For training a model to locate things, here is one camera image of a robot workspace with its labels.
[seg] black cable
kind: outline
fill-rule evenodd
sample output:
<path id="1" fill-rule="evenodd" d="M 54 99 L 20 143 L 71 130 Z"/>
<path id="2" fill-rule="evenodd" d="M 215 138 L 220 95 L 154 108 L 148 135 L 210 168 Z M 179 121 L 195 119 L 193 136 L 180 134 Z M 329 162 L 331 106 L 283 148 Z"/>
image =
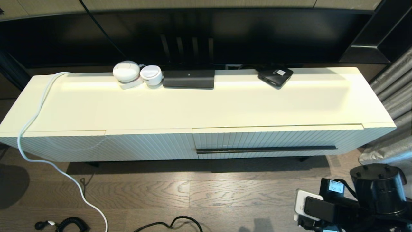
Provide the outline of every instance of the black cable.
<path id="1" fill-rule="evenodd" d="M 333 181 L 341 182 L 343 185 L 346 186 L 346 188 L 349 190 L 349 192 L 352 194 L 352 196 L 353 196 L 355 199 L 358 199 L 358 198 L 356 197 L 355 191 L 353 191 L 353 190 L 351 189 L 351 187 L 349 187 L 348 183 L 347 183 L 344 179 L 334 179 Z"/>
<path id="2" fill-rule="evenodd" d="M 151 226 L 154 226 L 154 225 L 164 225 L 164 226 L 166 226 L 168 229 L 176 229 L 176 228 L 173 228 L 173 224 L 175 223 L 176 220 L 181 219 L 181 218 L 191 220 L 192 222 L 194 222 L 194 223 L 197 225 L 197 227 L 199 228 L 199 231 L 200 231 L 200 232 L 203 232 L 202 227 L 200 226 L 199 222 L 197 222 L 195 219 L 193 219 L 193 218 L 191 218 L 191 217 L 188 217 L 188 216 L 178 216 L 178 217 L 176 217 L 175 219 L 173 219 L 173 221 L 172 221 L 172 223 L 171 223 L 170 225 L 168 225 L 168 224 L 166 224 L 166 223 L 164 223 L 164 222 L 157 222 L 157 223 L 148 224 L 148 225 L 145 225 L 145 226 L 140 227 L 139 229 L 135 230 L 134 232 L 142 231 L 143 229 L 146 229 L 147 227 L 151 227 Z"/>
<path id="3" fill-rule="evenodd" d="M 82 4 L 84 10 L 87 12 L 87 14 L 90 16 L 90 18 L 94 21 L 94 23 L 99 27 L 99 29 L 103 32 L 103 34 L 106 36 L 106 38 L 110 41 L 110 43 L 124 56 L 126 55 L 120 50 L 120 48 L 113 42 L 113 40 L 109 37 L 109 35 L 104 31 L 104 29 L 100 26 L 100 24 L 97 22 L 97 20 L 93 17 L 93 15 L 90 13 L 89 9 L 87 9 L 86 5 L 83 3 L 82 0 L 79 0 L 79 2 Z"/>

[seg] wooden floor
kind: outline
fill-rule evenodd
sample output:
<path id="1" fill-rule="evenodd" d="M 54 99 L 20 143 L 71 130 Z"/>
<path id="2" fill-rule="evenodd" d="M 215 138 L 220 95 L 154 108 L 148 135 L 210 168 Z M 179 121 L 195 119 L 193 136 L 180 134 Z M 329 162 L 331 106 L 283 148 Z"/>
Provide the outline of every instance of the wooden floor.
<path id="1" fill-rule="evenodd" d="M 26 162 L 14 148 L 0 154 L 1 231 L 35 231 L 37 221 L 70 216 L 84 219 L 91 231 L 104 231 L 102 217 L 81 200 L 71 180 L 47 164 Z M 58 166 L 83 179 L 86 198 L 106 214 L 111 232 L 132 232 L 157 221 L 169 224 L 179 215 L 197 219 L 205 232 L 303 232 L 293 221 L 295 190 L 317 193 L 322 177 L 351 182 L 349 170 L 358 166 L 359 154 L 314 156 L 305 162 L 283 157 Z M 176 231 L 197 231 L 185 220 L 177 226 Z M 74 225 L 65 231 L 78 232 Z M 167 229 L 158 225 L 145 231 Z"/>

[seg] white cable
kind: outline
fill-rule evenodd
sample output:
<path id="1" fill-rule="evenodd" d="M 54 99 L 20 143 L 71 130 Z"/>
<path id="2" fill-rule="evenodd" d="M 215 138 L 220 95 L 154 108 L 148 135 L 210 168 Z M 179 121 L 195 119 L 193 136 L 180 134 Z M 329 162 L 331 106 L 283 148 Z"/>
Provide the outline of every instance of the white cable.
<path id="1" fill-rule="evenodd" d="M 32 117 L 30 120 L 27 121 L 26 124 L 24 124 L 24 126 L 21 128 L 21 130 L 20 130 L 20 132 L 19 132 L 19 135 L 17 136 L 17 147 L 19 148 L 19 151 L 20 151 L 20 153 L 21 153 L 21 156 L 23 156 L 23 158 L 24 158 L 25 160 L 27 160 L 27 161 L 29 161 L 29 162 L 48 163 L 48 164 L 50 164 L 51 166 L 53 166 L 58 172 L 60 172 L 61 174 L 67 176 L 70 180 L 72 180 L 74 183 L 76 183 L 77 186 L 79 187 L 80 195 L 82 196 L 83 201 L 84 201 L 86 204 L 88 204 L 90 207 L 92 207 L 92 208 L 94 208 L 95 210 L 97 210 L 97 212 L 99 212 L 99 213 L 102 215 L 102 217 L 103 217 L 103 219 L 104 219 L 104 223 L 105 223 L 105 225 L 106 225 L 106 230 L 105 230 L 105 232 L 107 232 L 107 230 L 108 230 L 108 224 L 107 224 L 106 216 L 104 215 L 104 213 L 103 213 L 99 208 L 97 208 L 96 206 L 90 204 L 90 203 L 86 200 L 86 198 L 84 197 L 83 191 L 82 191 L 82 187 L 80 186 L 80 184 L 79 184 L 73 177 L 71 177 L 71 176 L 68 175 L 67 173 L 63 172 L 62 170 L 60 170 L 54 163 L 52 163 L 52 162 L 50 162 L 50 161 L 46 161 L 46 160 L 33 160 L 33 159 L 27 158 L 26 154 L 24 154 L 24 151 L 23 151 L 23 149 L 21 148 L 21 137 L 23 136 L 23 134 L 24 134 L 24 132 L 27 130 L 27 128 L 34 122 L 34 120 L 37 118 L 37 116 L 39 116 L 40 110 L 42 109 L 43 103 L 44 103 L 44 101 L 45 101 L 45 99 L 46 99 L 46 97 L 47 97 L 47 95 L 48 95 L 48 93 L 49 93 L 49 91 L 50 91 L 51 86 L 53 85 L 53 82 L 54 82 L 58 77 L 62 76 L 63 74 L 71 74 L 71 73 L 68 73 L 68 72 L 56 73 L 56 74 L 54 74 L 53 77 L 49 80 L 49 82 L 48 82 L 48 84 L 47 84 L 47 86 L 46 86 L 46 88 L 45 88 L 45 90 L 44 90 L 44 92 L 43 92 L 42 98 L 40 99 L 40 104 L 39 104 L 39 108 L 37 109 L 37 112 L 33 115 L 33 117 Z"/>

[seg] white label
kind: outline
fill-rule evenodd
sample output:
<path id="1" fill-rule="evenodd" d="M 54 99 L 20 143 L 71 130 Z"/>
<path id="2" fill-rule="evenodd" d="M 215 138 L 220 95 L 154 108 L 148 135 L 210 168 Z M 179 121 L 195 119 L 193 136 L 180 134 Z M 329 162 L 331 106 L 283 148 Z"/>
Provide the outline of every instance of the white label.
<path id="1" fill-rule="evenodd" d="M 280 74 L 281 76 L 283 76 L 286 72 L 279 69 L 276 73 L 277 73 L 277 74 Z"/>
<path id="2" fill-rule="evenodd" d="M 336 182 L 336 181 L 329 181 L 329 190 L 338 192 L 338 193 L 343 193 L 344 185 L 342 183 Z"/>

